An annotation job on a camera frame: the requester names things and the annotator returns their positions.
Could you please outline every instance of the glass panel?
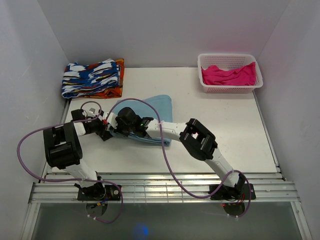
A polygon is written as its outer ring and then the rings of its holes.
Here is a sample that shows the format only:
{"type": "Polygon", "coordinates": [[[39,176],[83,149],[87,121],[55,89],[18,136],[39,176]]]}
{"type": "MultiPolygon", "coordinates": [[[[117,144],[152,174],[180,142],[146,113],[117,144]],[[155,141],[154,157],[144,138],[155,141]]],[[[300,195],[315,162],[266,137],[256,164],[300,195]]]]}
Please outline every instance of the glass panel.
{"type": "MultiPolygon", "coordinates": [[[[102,218],[111,220],[119,207],[109,204],[102,218]]],[[[226,217],[220,203],[125,204],[122,215],[112,224],[94,221],[85,213],[84,203],[42,203],[32,239],[301,239],[289,202],[253,202],[238,220],[226,217]]]]}

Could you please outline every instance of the white wall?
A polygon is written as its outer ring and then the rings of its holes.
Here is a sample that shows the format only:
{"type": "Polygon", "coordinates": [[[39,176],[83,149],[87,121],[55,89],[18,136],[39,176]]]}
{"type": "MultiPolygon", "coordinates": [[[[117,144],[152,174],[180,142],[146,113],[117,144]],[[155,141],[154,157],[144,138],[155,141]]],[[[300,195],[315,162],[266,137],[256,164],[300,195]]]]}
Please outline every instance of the white wall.
{"type": "Polygon", "coordinates": [[[281,170],[320,239],[320,2],[292,0],[258,62],[257,97],[281,170]]]}
{"type": "Polygon", "coordinates": [[[259,56],[289,0],[38,0],[70,62],[195,67],[200,53],[259,56]]]}
{"type": "MultiPolygon", "coordinates": [[[[18,141],[59,122],[67,63],[37,0],[0,0],[0,239],[20,237],[34,181],[18,162],[18,141]]],[[[42,173],[41,133],[22,146],[22,157],[42,173]]]]}

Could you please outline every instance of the pink cloth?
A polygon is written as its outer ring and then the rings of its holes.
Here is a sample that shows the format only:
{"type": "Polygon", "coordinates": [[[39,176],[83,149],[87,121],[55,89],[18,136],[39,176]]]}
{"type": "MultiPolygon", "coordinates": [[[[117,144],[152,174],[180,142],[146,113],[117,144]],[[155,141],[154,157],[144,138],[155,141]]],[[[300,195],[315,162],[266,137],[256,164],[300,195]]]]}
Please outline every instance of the pink cloth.
{"type": "Polygon", "coordinates": [[[253,86],[256,84],[256,62],[237,69],[224,71],[216,65],[203,68],[202,78],[206,85],[253,86]]]}

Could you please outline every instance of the folded cloth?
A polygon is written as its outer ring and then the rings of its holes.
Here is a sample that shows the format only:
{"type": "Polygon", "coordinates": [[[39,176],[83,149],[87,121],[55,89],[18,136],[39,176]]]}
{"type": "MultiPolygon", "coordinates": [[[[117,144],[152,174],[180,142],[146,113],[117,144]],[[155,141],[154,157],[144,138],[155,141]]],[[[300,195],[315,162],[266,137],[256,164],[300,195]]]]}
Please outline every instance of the folded cloth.
{"type": "MultiPolygon", "coordinates": [[[[153,96],[153,97],[144,99],[144,101],[152,105],[157,110],[161,121],[172,123],[173,117],[172,117],[171,97],[169,97],[168,95],[158,95],[158,96],[153,96]]],[[[115,114],[118,114],[118,112],[125,107],[131,108],[135,112],[135,114],[139,115],[141,118],[151,117],[158,120],[157,115],[148,105],[135,100],[128,100],[128,101],[121,102],[119,105],[117,105],[114,108],[113,112],[115,114]]],[[[141,142],[146,142],[146,143],[161,144],[160,137],[157,137],[157,138],[138,137],[135,134],[131,133],[129,134],[128,138],[138,140],[141,142]]],[[[171,143],[171,139],[168,139],[168,138],[164,139],[164,144],[166,146],[169,146],[170,143],[171,143]]]]}
{"type": "Polygon", "coordinates": [[[121,66],[108,59],[91,65],[69,63],[62,79],[62,96],[66,99],[95,95],[120,85],[121,66]]]}
{"type": "Polygon", "coordinates": [[[125,75],[125,60],[118,59],[115,61],[116,66],[118,67],[119,74],[119,85],[106,88],[104,91],[97,92],[95,94],[85,95],[85,98],[94,98],[94,99],[115,99],[121,98],[122,90],[124,85],[124,75],[125,75]]]}
{"type": "Polygon", "coordinates": [[[256,62],[237,69],[224,71],[216,65],[203,68],[202,78],[206,85],[253,86],[256,84],[256,62]]]}

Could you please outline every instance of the colorful patterned cloth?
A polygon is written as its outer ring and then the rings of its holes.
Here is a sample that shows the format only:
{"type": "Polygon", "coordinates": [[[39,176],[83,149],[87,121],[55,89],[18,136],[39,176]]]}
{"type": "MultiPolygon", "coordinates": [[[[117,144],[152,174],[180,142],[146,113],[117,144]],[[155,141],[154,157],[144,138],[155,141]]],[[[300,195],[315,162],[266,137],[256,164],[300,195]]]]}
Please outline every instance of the colorful patterned cloth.
{"type": "Polygon", "coordinates": [[[122,95],[124,60],[108,59],[91,65],[69,63],[62,80],[62,96],[66,99],[119,98],[122,95]]]}

